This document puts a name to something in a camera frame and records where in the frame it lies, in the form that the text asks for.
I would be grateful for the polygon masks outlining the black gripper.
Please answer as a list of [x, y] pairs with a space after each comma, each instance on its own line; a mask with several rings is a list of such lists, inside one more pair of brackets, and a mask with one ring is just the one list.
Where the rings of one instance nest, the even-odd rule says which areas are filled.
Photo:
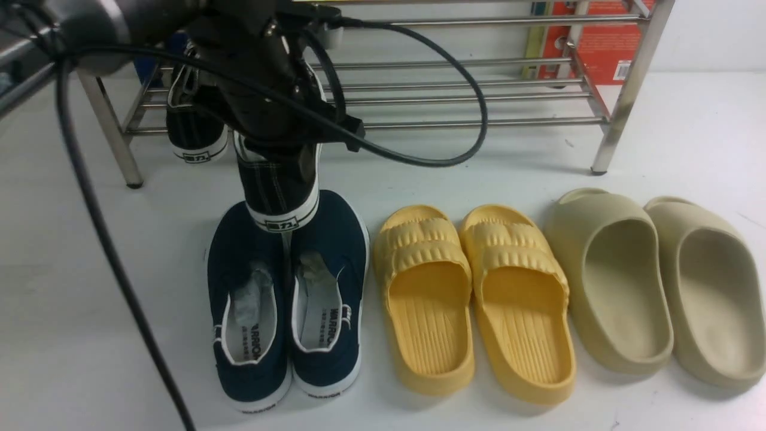
[[[235, 79], [214, 76], [218, 90], [197, 106], [232, 126], [244, 147], [264, 157], [301, 157], [318, 144], [360, 150], [364, 124], [348, 115], [342, 87], [320, 33], [341, 19], [335, 7], [290, 1], [208, 1], [186, 28], [200, 59]], [[311, 48], [333, 83], [322, 99], [303, 57]]]

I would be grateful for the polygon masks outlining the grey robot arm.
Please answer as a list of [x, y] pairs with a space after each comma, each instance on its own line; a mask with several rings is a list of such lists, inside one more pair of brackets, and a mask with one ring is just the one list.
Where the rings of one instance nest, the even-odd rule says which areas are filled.
[[245, 28], [244, 42], [260, 49], [249, 68], [269, 72], [246, 77], [244, 66], [225, 71], [206, 61], [205, 70], [247, 89], [276, 95], [278, 72], [295, 70], [286, 56], [274, 54], [266, 28], [276, 24], [285, 34], [314, 24], [334, 25], [341, 14], [333, 7], [314, 9], [290, 1], [3, 1], [2, 115], [54, 79], [58, 65], [84, 62], [98, 76], [117, 71], [127, 56], [148, 56], [148, 47], [173, 33], [214, 17], [231, 17]]

